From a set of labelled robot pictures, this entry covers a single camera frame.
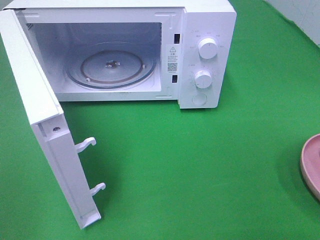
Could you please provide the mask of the green table cloth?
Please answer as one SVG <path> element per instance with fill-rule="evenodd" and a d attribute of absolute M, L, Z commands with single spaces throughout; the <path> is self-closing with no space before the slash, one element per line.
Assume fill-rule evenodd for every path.
<path fill-rule="evenodd" d="M 320 49 L 262 0 L 234 0 L 218 107 L 64 102 L 101 219 L 80 229 L 0 50 L 3 240 L 317 240 L 300 155 L 320 131 Z"/>

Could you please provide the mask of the glass microwave turntable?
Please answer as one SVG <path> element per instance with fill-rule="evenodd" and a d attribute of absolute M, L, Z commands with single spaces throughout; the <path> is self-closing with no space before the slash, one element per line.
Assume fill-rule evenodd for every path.
<path fill-rule="evenodd" d="M 115 90 L 146 80 L 160 58 L 158 44 L 113 41 L 74 49 L 65 72 L 75 83 L 99 90 Z"/>

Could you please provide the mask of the white microwave door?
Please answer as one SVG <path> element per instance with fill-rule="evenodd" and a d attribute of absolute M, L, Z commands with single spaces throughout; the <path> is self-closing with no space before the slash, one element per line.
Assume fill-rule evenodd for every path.
<path fill-rule="evenodd" d="M 101 219 L 79 153 L 95 145 L 94 137 L 75 144 L 64 111 L 25 35 L 16 13 L 0 12 L 0 34 L 33 133 L 81 229 Z"/>

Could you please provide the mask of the round white door release button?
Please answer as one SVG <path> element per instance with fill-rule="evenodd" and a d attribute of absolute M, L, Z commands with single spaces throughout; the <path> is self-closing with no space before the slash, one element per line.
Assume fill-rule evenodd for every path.
<path fill-rule="evenodd" d="M 192 97 L 192 102 L 196 106 L 203 106 L 207 102 L 207 96 L 204 93 L 199 93 Z"/>

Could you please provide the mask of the white microwave knob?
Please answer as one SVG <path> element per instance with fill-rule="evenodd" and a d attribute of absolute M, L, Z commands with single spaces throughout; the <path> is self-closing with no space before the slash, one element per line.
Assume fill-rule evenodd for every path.
<path fill-rule="evenodd" d="M 207 70 L 198 71 L 194 76 L 195 86 L 199 89 L 208 88 L 213 82 L 211 73 Z"/>
<path fill-rule="evenodd" d="M 214 38 L 207 37 L 198 43 L 198 53 L 201 58 L 209 60 L 218 53 L 218 44 Z"/>

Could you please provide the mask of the white microwave oven body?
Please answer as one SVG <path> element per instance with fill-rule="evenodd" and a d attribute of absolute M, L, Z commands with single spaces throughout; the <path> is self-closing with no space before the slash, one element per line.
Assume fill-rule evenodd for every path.
<path fill-rule="evenodd" d="M 58 102 L 176 100 L 182 109 L 215 108 L 223 84 L 237 14 L 226 0 L 14 0 L 13 10 Z M 202 39 L 217 55 L 201 58 Z M 118 89 L 79 85 L 66 74 L 74 49 L 106 42 L 155 44 L 160 56 L 144 81 Z M 200 89 L 195 74 L 209 71 Z M 197 106 L 192 97 L 205 94 Z"/>

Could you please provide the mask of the pink round plate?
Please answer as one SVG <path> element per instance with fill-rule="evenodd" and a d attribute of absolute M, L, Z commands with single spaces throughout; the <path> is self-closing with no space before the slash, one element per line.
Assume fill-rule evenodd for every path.
<path fill-rule="evenodd" d="M 320 134 L 310 137 L 303 145 L 300 169 L 308 188 L 320 200 Z"/>

